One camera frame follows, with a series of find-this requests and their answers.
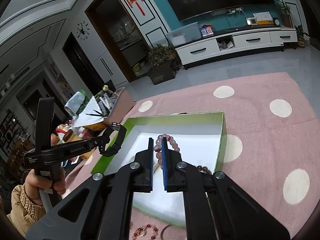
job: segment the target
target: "plastic storage bin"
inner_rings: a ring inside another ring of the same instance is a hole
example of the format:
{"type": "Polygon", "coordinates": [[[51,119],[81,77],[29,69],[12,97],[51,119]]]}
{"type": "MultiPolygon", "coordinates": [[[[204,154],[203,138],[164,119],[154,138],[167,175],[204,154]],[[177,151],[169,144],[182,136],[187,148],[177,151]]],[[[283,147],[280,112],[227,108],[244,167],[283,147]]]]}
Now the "plastic storage bin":
{"type": "Polygon", "coordinates": [[[188,24],[166,34],[173,46],[201,38],[198,22],[188,24]]]}

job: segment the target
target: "wall clock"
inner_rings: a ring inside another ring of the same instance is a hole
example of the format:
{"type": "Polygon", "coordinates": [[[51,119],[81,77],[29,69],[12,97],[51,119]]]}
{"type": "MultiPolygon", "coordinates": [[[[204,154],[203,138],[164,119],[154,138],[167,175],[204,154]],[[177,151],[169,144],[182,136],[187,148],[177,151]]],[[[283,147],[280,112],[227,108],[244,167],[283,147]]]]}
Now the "wall clock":
{"type": "Polygon", "coordinates": [[[88,23],[85,25],[85,22],[83,21],[83,23],[78,23],[78,28],[77,28],[77,33],[78,38],[81,36],[81,40],[87,39],[88,38],[88,30],[90,30],[89,28],[87,28],[88,23]]]}

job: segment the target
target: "wooden door frame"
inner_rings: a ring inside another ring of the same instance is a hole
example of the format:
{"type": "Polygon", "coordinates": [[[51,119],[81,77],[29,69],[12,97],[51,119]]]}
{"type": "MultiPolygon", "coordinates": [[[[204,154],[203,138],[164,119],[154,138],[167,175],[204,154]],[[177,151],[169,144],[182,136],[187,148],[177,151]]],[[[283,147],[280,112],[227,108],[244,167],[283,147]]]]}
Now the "wooden door frame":
{"type": "MultiPolygon", "coordinates": [[[[98,13],[96,13],[95,10],[103,1],[104,0],[94,0],[89,5],[89,7],[85,10],[85,14],[89,18],[89,20],[92,23],[93,27],[95,28],[96,32],[100,36],[102,42],[107,47],[109,53],[111,54],[111,56],[113,57],[113,59],[115,60],[117,65],[119,66],[120,70],[122,71],[122,73],[124,74],[126,79],[129,82],[131,82],[131,81],[137,79],[137,76],[133,72],[128,61],[126,60],[126,58],[124,57],[124,55],[122,54],[120,49],[118,48],[116,42],[113,40],[113,38],[111,37],[109,32],[99,28],[99,25],[101,25],[101,22],[99,22],[100,20],[99,20],[99,17],[97,16],[98,13]]],[[[144,40],[142,33],[140,32],[139,28],[137,27],[134,20],[132,19],[131,15],[128,13],[128,11],[126,10],[126,8],[122,4],[122,2],[120,0],[118,0],[118,1],[121,4],[122,8],[127,13],[128,17],[131,19],[132,23],[135,25],[135,27],[138,30],[139,34],[141,35],[141,38],[144,41],[144,43],[147,44],[146,41],[144,40]]]]}

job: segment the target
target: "person's hand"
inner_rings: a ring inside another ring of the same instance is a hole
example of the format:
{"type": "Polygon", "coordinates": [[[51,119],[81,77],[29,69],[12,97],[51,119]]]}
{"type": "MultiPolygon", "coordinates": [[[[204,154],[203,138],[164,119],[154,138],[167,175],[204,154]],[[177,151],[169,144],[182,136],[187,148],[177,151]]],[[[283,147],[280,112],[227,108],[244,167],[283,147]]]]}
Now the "person's hand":
{"type": "MultiPolygon", "coordinates": [[[[38,187],[40,188],[50,188],[52,182],[45,177],[35,174],[34,170],[31,170],[26,177],[24,184],[26,194],[28,198],[36,205],[43,206],[42,200],[40,198],[38,187]]],[[[63,168],[60,170],[60,180],[53,184],[53,189],[57,191],[59,195],[66,192],[66,176],[63,168]]]]}

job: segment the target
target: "doorway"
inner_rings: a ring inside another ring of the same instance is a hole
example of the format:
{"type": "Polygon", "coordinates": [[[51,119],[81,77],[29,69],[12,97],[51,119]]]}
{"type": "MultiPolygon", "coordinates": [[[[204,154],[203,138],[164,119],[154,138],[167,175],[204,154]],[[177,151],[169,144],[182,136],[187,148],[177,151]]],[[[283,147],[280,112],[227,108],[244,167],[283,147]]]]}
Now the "doorway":
{"type": "Polygon", "coordinates": [[[146,76],[150,48],[120,0],[94,0],[85,13],[127,80],[146,76]]]}
{"type": "Polygon", "coordinates": [[[104,82],[72,33],[70,33],[62,50],[90,92],[93,95],[98,94],[104,82]]]}

